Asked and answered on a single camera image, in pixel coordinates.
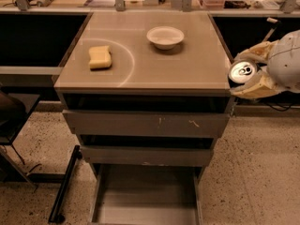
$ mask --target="black metal leg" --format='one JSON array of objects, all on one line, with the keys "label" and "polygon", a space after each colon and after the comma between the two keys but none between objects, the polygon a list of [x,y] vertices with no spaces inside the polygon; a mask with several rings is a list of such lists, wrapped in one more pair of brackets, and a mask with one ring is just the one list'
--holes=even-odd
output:
[{"label": "black metal leg", "polygon": [[74,147],[72,156],[67,165],[67,170],[64,175],[64,180],[59,188],[59,191],[56,196],[56,200],[54,202],[51,214],[49,216],[49,219],[48,219],[49,223],[62,223],[65,220],[65,217],[63,215],[59,214],[60,208],[61,208],[62,202],[64,200],[66,190],[68,188],[68,183],[69,183],[70,177],[72,175],[72,172],[73,172],[73,169],[75,166],[75,162],[77,159],[81,159],[81,158],[82,158],[82,154],[80,152],[80,146],[76,145]]}]

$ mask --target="workbench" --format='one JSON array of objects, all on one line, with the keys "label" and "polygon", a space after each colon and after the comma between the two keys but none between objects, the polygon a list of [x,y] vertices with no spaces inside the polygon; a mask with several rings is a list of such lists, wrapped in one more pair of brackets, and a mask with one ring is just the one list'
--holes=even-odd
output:
[{"label": "workbench", "polygon": [[[169,51],[155,26],[185,34]],[[112,67],[90,70],[109,45]],[[92,14],[54,88],[97,177],[90,224],[199,224],[198,182],[233,105],[230,61],[206,11]]]}]

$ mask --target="robotic hand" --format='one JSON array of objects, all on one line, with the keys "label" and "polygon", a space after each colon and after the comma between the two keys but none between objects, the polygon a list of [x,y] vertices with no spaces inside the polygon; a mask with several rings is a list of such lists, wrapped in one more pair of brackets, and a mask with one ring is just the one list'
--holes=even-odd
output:
[{"label": "robotic hand", "polygon": [[229,79],[239,98],[266,98],[283,91],[300,93],[300,30],[263,41],[234,58]]}]

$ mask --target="floor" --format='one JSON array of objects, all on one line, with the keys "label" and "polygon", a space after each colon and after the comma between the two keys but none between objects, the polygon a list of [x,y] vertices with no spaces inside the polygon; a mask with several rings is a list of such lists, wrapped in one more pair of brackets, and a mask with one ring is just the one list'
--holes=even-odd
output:
[{"label": "floor", "polygon": [[[40,103],[8,154],[25,171],[63,173],[77,140],[58,103]],[[300,224],[300,111],[237,110],[218,141],[199,190],[202,223]],[[64,224],[87,224],[96,179],[80,160],[63,204]],[[0,224],[47,224],[58,185],[0,184]]]}]

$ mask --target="speckled floor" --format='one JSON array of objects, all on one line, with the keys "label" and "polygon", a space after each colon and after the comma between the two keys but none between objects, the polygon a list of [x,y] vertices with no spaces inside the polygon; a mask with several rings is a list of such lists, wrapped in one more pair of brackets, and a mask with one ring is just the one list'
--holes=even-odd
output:
[{"label": "speckled floor", "polygon": [[[230,119],[199,185],[203,224],[300,224],[300,112],[266,111]],[[63,173],[77,143],[59,105],[40,104],[15,141],[26,165],[7,152],[25,172]],[[87,224],[96,179],[83,160],[71,181],[64,224]],[[0,224],[47,224],[58,189],[0,183]]]}]

